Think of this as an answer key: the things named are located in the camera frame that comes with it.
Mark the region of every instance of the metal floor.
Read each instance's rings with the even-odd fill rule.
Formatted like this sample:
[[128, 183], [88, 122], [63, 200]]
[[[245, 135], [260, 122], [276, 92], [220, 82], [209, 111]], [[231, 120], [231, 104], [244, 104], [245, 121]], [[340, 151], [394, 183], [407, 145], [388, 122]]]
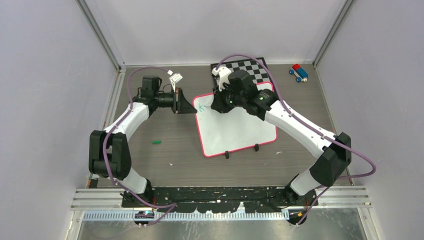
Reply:
[[[289, 74], [289, 64], [269, 65], [287, 103], [318, 126], [332, 130], [317, 74], [311, 64], [302, 64], [309, 74], [308, 82], [297, 83]], [[169, 67], [181, 73], [178, 87], [189, 102], [198, 95], [211, 93], [213, 82], [209, 66]], [[135, 68], [128, 68], [127, 75]], [[137, 72], [131, 79], [132, 96], [141, 87], [143, 75], [158, 75], [164, 84], [167, 75], [160, 70]], [[127, 79], [125, 76], [115, 119], [127, 108]], [[161, 140], [161, 144], [152, 141]], [[273, 143], [262, 145], [259, 151], [245, 149], [230, 154], [206, 158], [202, 154], [195, 116], [173, 114], [170, 109], [158, 108], [133, 134], [129, 141], [132, 167], [156, 187], [184, 186], [284, 186], [296, 174], [310, 167], [315, 159], [300, 143], [282, 130]], [[102, 179], [100, 187], [109, 185]], [[347, 180], [337, 182], [348, 185]]]

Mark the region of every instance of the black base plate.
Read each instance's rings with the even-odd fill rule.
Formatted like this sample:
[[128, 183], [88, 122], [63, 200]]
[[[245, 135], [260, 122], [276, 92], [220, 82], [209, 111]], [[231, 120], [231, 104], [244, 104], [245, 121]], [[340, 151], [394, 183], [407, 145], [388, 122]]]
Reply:
[[[235, 212], [243, 202], [246, 213], [277, 213], [281, 208], [288, 207], [283, 198], [284, 187], [277, 186], [252, 186], [252, 187], [156, 187], [154, 188], [153, 203], [168, 205], [177, 203], [173, 212], [200, 213], [212, 211], [213, 213]], [[304, 198], [299, 199], [292, 206], [310, 206], [315, 199], [314, 190], [308, 192]], [[122, 200], [123, 208], [139, 208], [145, 205], [139, 201]]]

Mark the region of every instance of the pink whiteboard border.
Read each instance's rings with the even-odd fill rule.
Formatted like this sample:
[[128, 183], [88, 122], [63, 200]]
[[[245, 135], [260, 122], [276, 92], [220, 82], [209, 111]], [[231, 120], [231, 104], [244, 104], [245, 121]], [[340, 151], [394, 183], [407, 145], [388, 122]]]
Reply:
[[[261, 84], [271, 84], [271, 90], [274, 92], [274, 86], [273, 86], [272, 82], [265, 81], [265, 82], [257, 83], [256, 85], [261, 85]], [[191, 104], [194, 106], [194, 105], [195, 105], [195, 100], [196, 100], [197, 98], [201, 98], [201, 97], [205, 97], [205, 96], [209, 96], [209, 95], [213, 95], [213, 93], [206, 93], [206, 94], [202, 94], [202, 95], [199, 95], [199, 96], [195, 96], [195, 97], [193, 98], [193, 101], [191, 102]], [[200, 139], [200, 146], [201, 146], [201, 152], [202, 152], [203, 156], [205, 156], [205, 157], [207, 157], [207, 158], [212, 158], [212, 157], [216, 157], [216, 156], [219, 156], [219, 155], [224, 155], [224, 154], [225, 154], [225, 152], [223, 152], [223, 153], [217, 153], [217, 154], [209, 155], [209, 156], [205, 154], [205, 151], [204, 151], [204, 149], [203, 149], [203, 141], [202, 141], [202, 136], [201, 136], [201, 134], [200, 134], [199, 122], [198, 122], [197, 114], [195, 114], [195, 115], [194, 115], [194, 117], [196, 118], [197, 133], [198, 133], [198, 135], [199, 135], [199, 139]], [[278, 138], [278, 129], [277, 129], [277, 127], [275, 127], [275, 139], [274, 139], [274, 140], [271, 140], [271, 141], [266, 141], [266, 142], [258, 143], [258, 144], [259, 144], [259, 145], [270, 144], [270, 143], [275, 142], [275, 141], [277, 140], [277, 138]], [[237, 149], [234, 149], [234, 150], [231, 150], [231, 151], [228, 151], [228, 152], [229, 152], [229, 153], [234, 153], [234, 152], [236, 152], [236, 151], [240, 151], [240, 150], [244, 150], [244, 149], [250, 149], [250, 148], [253, 148], [254, 146], [255, 146], [255, 145], [245, 146], [245, 147], [237, 148]]]

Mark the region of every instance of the blue lego brick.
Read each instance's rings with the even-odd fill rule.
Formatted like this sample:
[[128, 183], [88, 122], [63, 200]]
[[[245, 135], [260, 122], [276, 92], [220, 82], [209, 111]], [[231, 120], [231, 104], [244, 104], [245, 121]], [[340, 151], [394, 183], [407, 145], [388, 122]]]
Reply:
[[308, 77], [308, 74], [305, 72], [305, 70], [303, 68], [298, 68], [296, 70], [297, 74], [299, 74], [299, 76], [303, 79]]

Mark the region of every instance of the white wall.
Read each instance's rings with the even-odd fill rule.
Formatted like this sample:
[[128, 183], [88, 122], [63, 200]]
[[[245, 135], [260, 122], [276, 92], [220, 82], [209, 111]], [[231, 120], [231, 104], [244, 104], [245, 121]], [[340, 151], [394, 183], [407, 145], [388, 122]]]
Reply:
[[[318, 66], [336, 129], [371, 157], [384, 240], [423, 239], [424, 1], [356, 1]], [[353, 174], [370, 170], [354, 157]]]
[[267, 62], [312, 62], [344, 0], [88, 3], [108, 42], [116, 44], [115, 55], [127, 65], [152, 65], [210, 64], [233, 53]]
[[2, 1], [0, 66], [0, 239], [64, 239], [116, 71], [74, 0]]

